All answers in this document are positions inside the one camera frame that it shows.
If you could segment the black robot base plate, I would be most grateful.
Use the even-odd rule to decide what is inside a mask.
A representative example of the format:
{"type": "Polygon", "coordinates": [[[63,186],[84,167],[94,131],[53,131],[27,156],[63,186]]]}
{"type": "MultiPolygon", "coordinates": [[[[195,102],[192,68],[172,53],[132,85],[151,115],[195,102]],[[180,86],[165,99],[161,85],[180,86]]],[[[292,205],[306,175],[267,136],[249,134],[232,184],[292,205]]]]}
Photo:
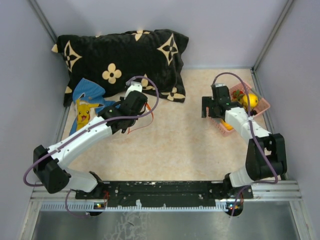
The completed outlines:
{"type": "Polygon", "coordinates": [[[216,200],[233,199],[241,189],[222,181],[110,181],[91,192],[75,191],[77,200],[103,200],[108,207],[214,207],[216,200]]]}

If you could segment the clear orange zip top bag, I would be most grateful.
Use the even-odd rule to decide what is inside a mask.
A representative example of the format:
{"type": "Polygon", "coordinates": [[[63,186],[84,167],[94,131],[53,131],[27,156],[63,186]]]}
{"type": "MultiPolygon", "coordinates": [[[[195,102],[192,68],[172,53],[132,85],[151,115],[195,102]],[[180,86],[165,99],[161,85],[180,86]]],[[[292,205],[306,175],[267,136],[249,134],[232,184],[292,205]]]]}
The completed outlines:
{"type": "Polygon", "coordinates": [[[147,114],[147,116],[138,118],[133,124],[133,126],[127,129],[126,134],[128,135],[133,131],[140,130],[150,126],[154,121],[154,113],[153,112],[150,113],[150,111],[151,111],[151,107],[148,103],[146,103],[144,107],[144,114],[147,114]]]}

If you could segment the red strawberries with leaves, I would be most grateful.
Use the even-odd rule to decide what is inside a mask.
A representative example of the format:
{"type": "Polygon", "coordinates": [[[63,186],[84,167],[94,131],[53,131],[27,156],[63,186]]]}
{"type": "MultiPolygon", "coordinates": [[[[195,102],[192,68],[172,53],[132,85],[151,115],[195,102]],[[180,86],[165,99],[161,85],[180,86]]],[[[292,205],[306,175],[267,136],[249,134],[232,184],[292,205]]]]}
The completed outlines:
{"type": "Polygon", "coordinates": [[[234,90],[232,92],[232,99],[236,101],[240,101],[244,97],[245,93],[239,89],[234,90]]]}

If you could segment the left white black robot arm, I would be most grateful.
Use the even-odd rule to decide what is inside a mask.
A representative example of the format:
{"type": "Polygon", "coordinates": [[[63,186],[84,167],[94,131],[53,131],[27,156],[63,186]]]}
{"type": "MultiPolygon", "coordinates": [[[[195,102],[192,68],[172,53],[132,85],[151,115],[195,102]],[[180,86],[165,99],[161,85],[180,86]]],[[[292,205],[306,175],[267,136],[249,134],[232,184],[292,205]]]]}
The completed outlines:
{"type": "Polygon", "coordinates": [[[92,171],[72,170],[69,165],[95,143],[118,131],[125,132],[142,114],[147,101],[146,95],[133,90],[119,101],[118,106],[105,107],[86,126],[65,140],[48,148],[36,147],[33,151],[33,172],[47,192],[55,194],[69,188],[83,191],[95,199],[101,197],[104,186],[100,178],[92,171]]]}

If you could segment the yellow lemon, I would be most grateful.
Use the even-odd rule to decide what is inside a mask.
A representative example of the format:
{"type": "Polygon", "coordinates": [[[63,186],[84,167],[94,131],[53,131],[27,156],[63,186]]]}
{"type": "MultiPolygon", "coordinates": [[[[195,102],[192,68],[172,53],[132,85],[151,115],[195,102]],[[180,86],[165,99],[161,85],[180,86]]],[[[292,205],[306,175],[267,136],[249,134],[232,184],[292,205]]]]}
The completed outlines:
{"type": "Polygon", "coordinates": [[[259,103],[259,99],[255,94],[249,93],[248,95],[245,94],[242,97],[242,99],[240,100],[240,103],[246,108],[248,106],[250,106],[250,108],[255,108],[259,103]]]}

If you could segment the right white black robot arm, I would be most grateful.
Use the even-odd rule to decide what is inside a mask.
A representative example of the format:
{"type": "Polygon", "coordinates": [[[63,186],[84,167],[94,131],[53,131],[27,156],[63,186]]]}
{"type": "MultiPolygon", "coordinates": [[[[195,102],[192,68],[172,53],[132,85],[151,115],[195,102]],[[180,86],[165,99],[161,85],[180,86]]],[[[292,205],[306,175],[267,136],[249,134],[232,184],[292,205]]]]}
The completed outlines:
{"type": "Polygon", "coordinates": [[[223,120],[247,144],[244,166],[223,179],[224,194],[235,198],[252,184],[277,184],[287,171],[284,137],[261,127],[239,102],[232,101],[226,85],[215,83],[211,89],[212,96],[202,97],[202,118],[223,120]]]}

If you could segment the dark blue grapes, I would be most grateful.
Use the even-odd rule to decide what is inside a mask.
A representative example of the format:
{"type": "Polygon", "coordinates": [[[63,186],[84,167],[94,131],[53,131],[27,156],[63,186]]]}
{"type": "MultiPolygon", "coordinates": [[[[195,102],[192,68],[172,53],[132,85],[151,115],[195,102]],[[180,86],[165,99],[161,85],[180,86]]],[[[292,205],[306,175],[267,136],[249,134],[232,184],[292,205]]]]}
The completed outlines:
{"type": "Polygon", "coordinates": [[[251,116],[256,116],[257,114],[258,114],[258,112],[254,109],[250,111],[251,116]]]}

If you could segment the aluminium frame rail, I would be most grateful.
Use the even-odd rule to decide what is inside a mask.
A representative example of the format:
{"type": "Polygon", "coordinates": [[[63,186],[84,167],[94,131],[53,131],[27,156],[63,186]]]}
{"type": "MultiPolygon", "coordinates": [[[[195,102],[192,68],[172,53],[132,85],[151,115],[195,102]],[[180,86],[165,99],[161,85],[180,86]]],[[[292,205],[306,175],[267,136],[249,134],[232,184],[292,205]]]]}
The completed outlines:
{"type": "Polygon", "coordinates": [[[33,190],[31,202],[42,211],[88,212],[240,212],[245,202],[301,200],[298,183],[255,183],[227,189],[221,181],[106,181],[98,193],[63,189],[33,190]]]}

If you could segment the blue Pikachu cloth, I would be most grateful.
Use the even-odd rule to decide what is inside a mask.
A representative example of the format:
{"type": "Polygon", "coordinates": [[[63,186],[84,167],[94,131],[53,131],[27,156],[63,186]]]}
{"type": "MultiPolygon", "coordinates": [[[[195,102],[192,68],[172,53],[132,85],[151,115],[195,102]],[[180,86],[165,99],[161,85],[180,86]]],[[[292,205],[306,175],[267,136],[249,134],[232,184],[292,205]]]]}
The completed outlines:
{"type": "Polygon", "coordinates": [[[105,89],[97,83],[85,78],[80,80],[72,94],[76,116],[69,135],[86,126],[105,107],[115,103],[112,100],[105,100],[103,97],[105,93],[105,89]]]}

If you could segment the pink plastic basket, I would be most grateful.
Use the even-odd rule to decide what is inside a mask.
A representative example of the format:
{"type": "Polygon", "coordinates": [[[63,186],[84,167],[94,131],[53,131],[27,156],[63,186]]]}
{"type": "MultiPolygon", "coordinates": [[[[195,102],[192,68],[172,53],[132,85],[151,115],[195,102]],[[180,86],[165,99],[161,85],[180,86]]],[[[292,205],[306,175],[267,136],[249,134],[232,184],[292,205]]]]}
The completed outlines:
{"type": "MultiPolygon", "coordinates": [[[[244,85],[245,85],[245,87],[241,83],[238,83],[238,84],[229,88],[229,95],[230,95],[231,100],[232,101],[236,100],[236,98],[234,98],[234,96],[236,95],[237,92],[239,92],[239,94],[240,93],[244,94],[245,89],[247,89],[247,91],[250,94],[254,94],[258,98],[258,102],[257,102],[256,106],[253,108],[253,110],[256,111],[256,115],[254,115],[253,117],[255,118],[255,117],[262,115],[266,110],[268,110],[270,108],[270,104],[248,83],[245,82],[244,85]]],[[[223,123],[221,123],[220,119],[212,118],[211,120],[212,120],[213,125],[217,127],[217,129],[220,131],[220,133],[224,137],[229,136],[230,134],[235,132],[234,129],[231,129],[230,127],[226,127],[223,123]]]]}

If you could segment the black floral plush pillow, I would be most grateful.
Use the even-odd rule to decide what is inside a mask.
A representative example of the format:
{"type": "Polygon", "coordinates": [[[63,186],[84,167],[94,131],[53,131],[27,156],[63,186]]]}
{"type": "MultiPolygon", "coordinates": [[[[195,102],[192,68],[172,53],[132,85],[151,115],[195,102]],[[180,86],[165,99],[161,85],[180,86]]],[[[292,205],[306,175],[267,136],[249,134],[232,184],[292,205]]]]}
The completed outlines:
{"type": "Polygon", "coordinates": [[[112,97],[127,88],[132,77],[139,78],[143,92],[184,103],[186,90],[181,72],[182,54],[189,38],[170,29],[136,30],[96,36],[60,35],[51,51],[62,56],[69,82],[64,106],[82,79],[104,88],[112,97]]]}

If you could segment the yellow orange peach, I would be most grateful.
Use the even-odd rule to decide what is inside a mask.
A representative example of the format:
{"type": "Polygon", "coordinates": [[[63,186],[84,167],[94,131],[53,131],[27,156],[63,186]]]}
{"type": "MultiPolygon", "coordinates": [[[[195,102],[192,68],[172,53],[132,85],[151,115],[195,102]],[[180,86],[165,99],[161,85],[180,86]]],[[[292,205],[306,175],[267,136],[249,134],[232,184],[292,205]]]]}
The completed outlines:
{"type": "Polygon", "coordinates": [[[226,130],[228,130],[228,131],[231,131],[231,130],[234,129],[230,124],[226,123],[223,119],[220,119],[220,123],[221,123],[221,124],[224,126],[224,128],[225,128],[226,130]]]}

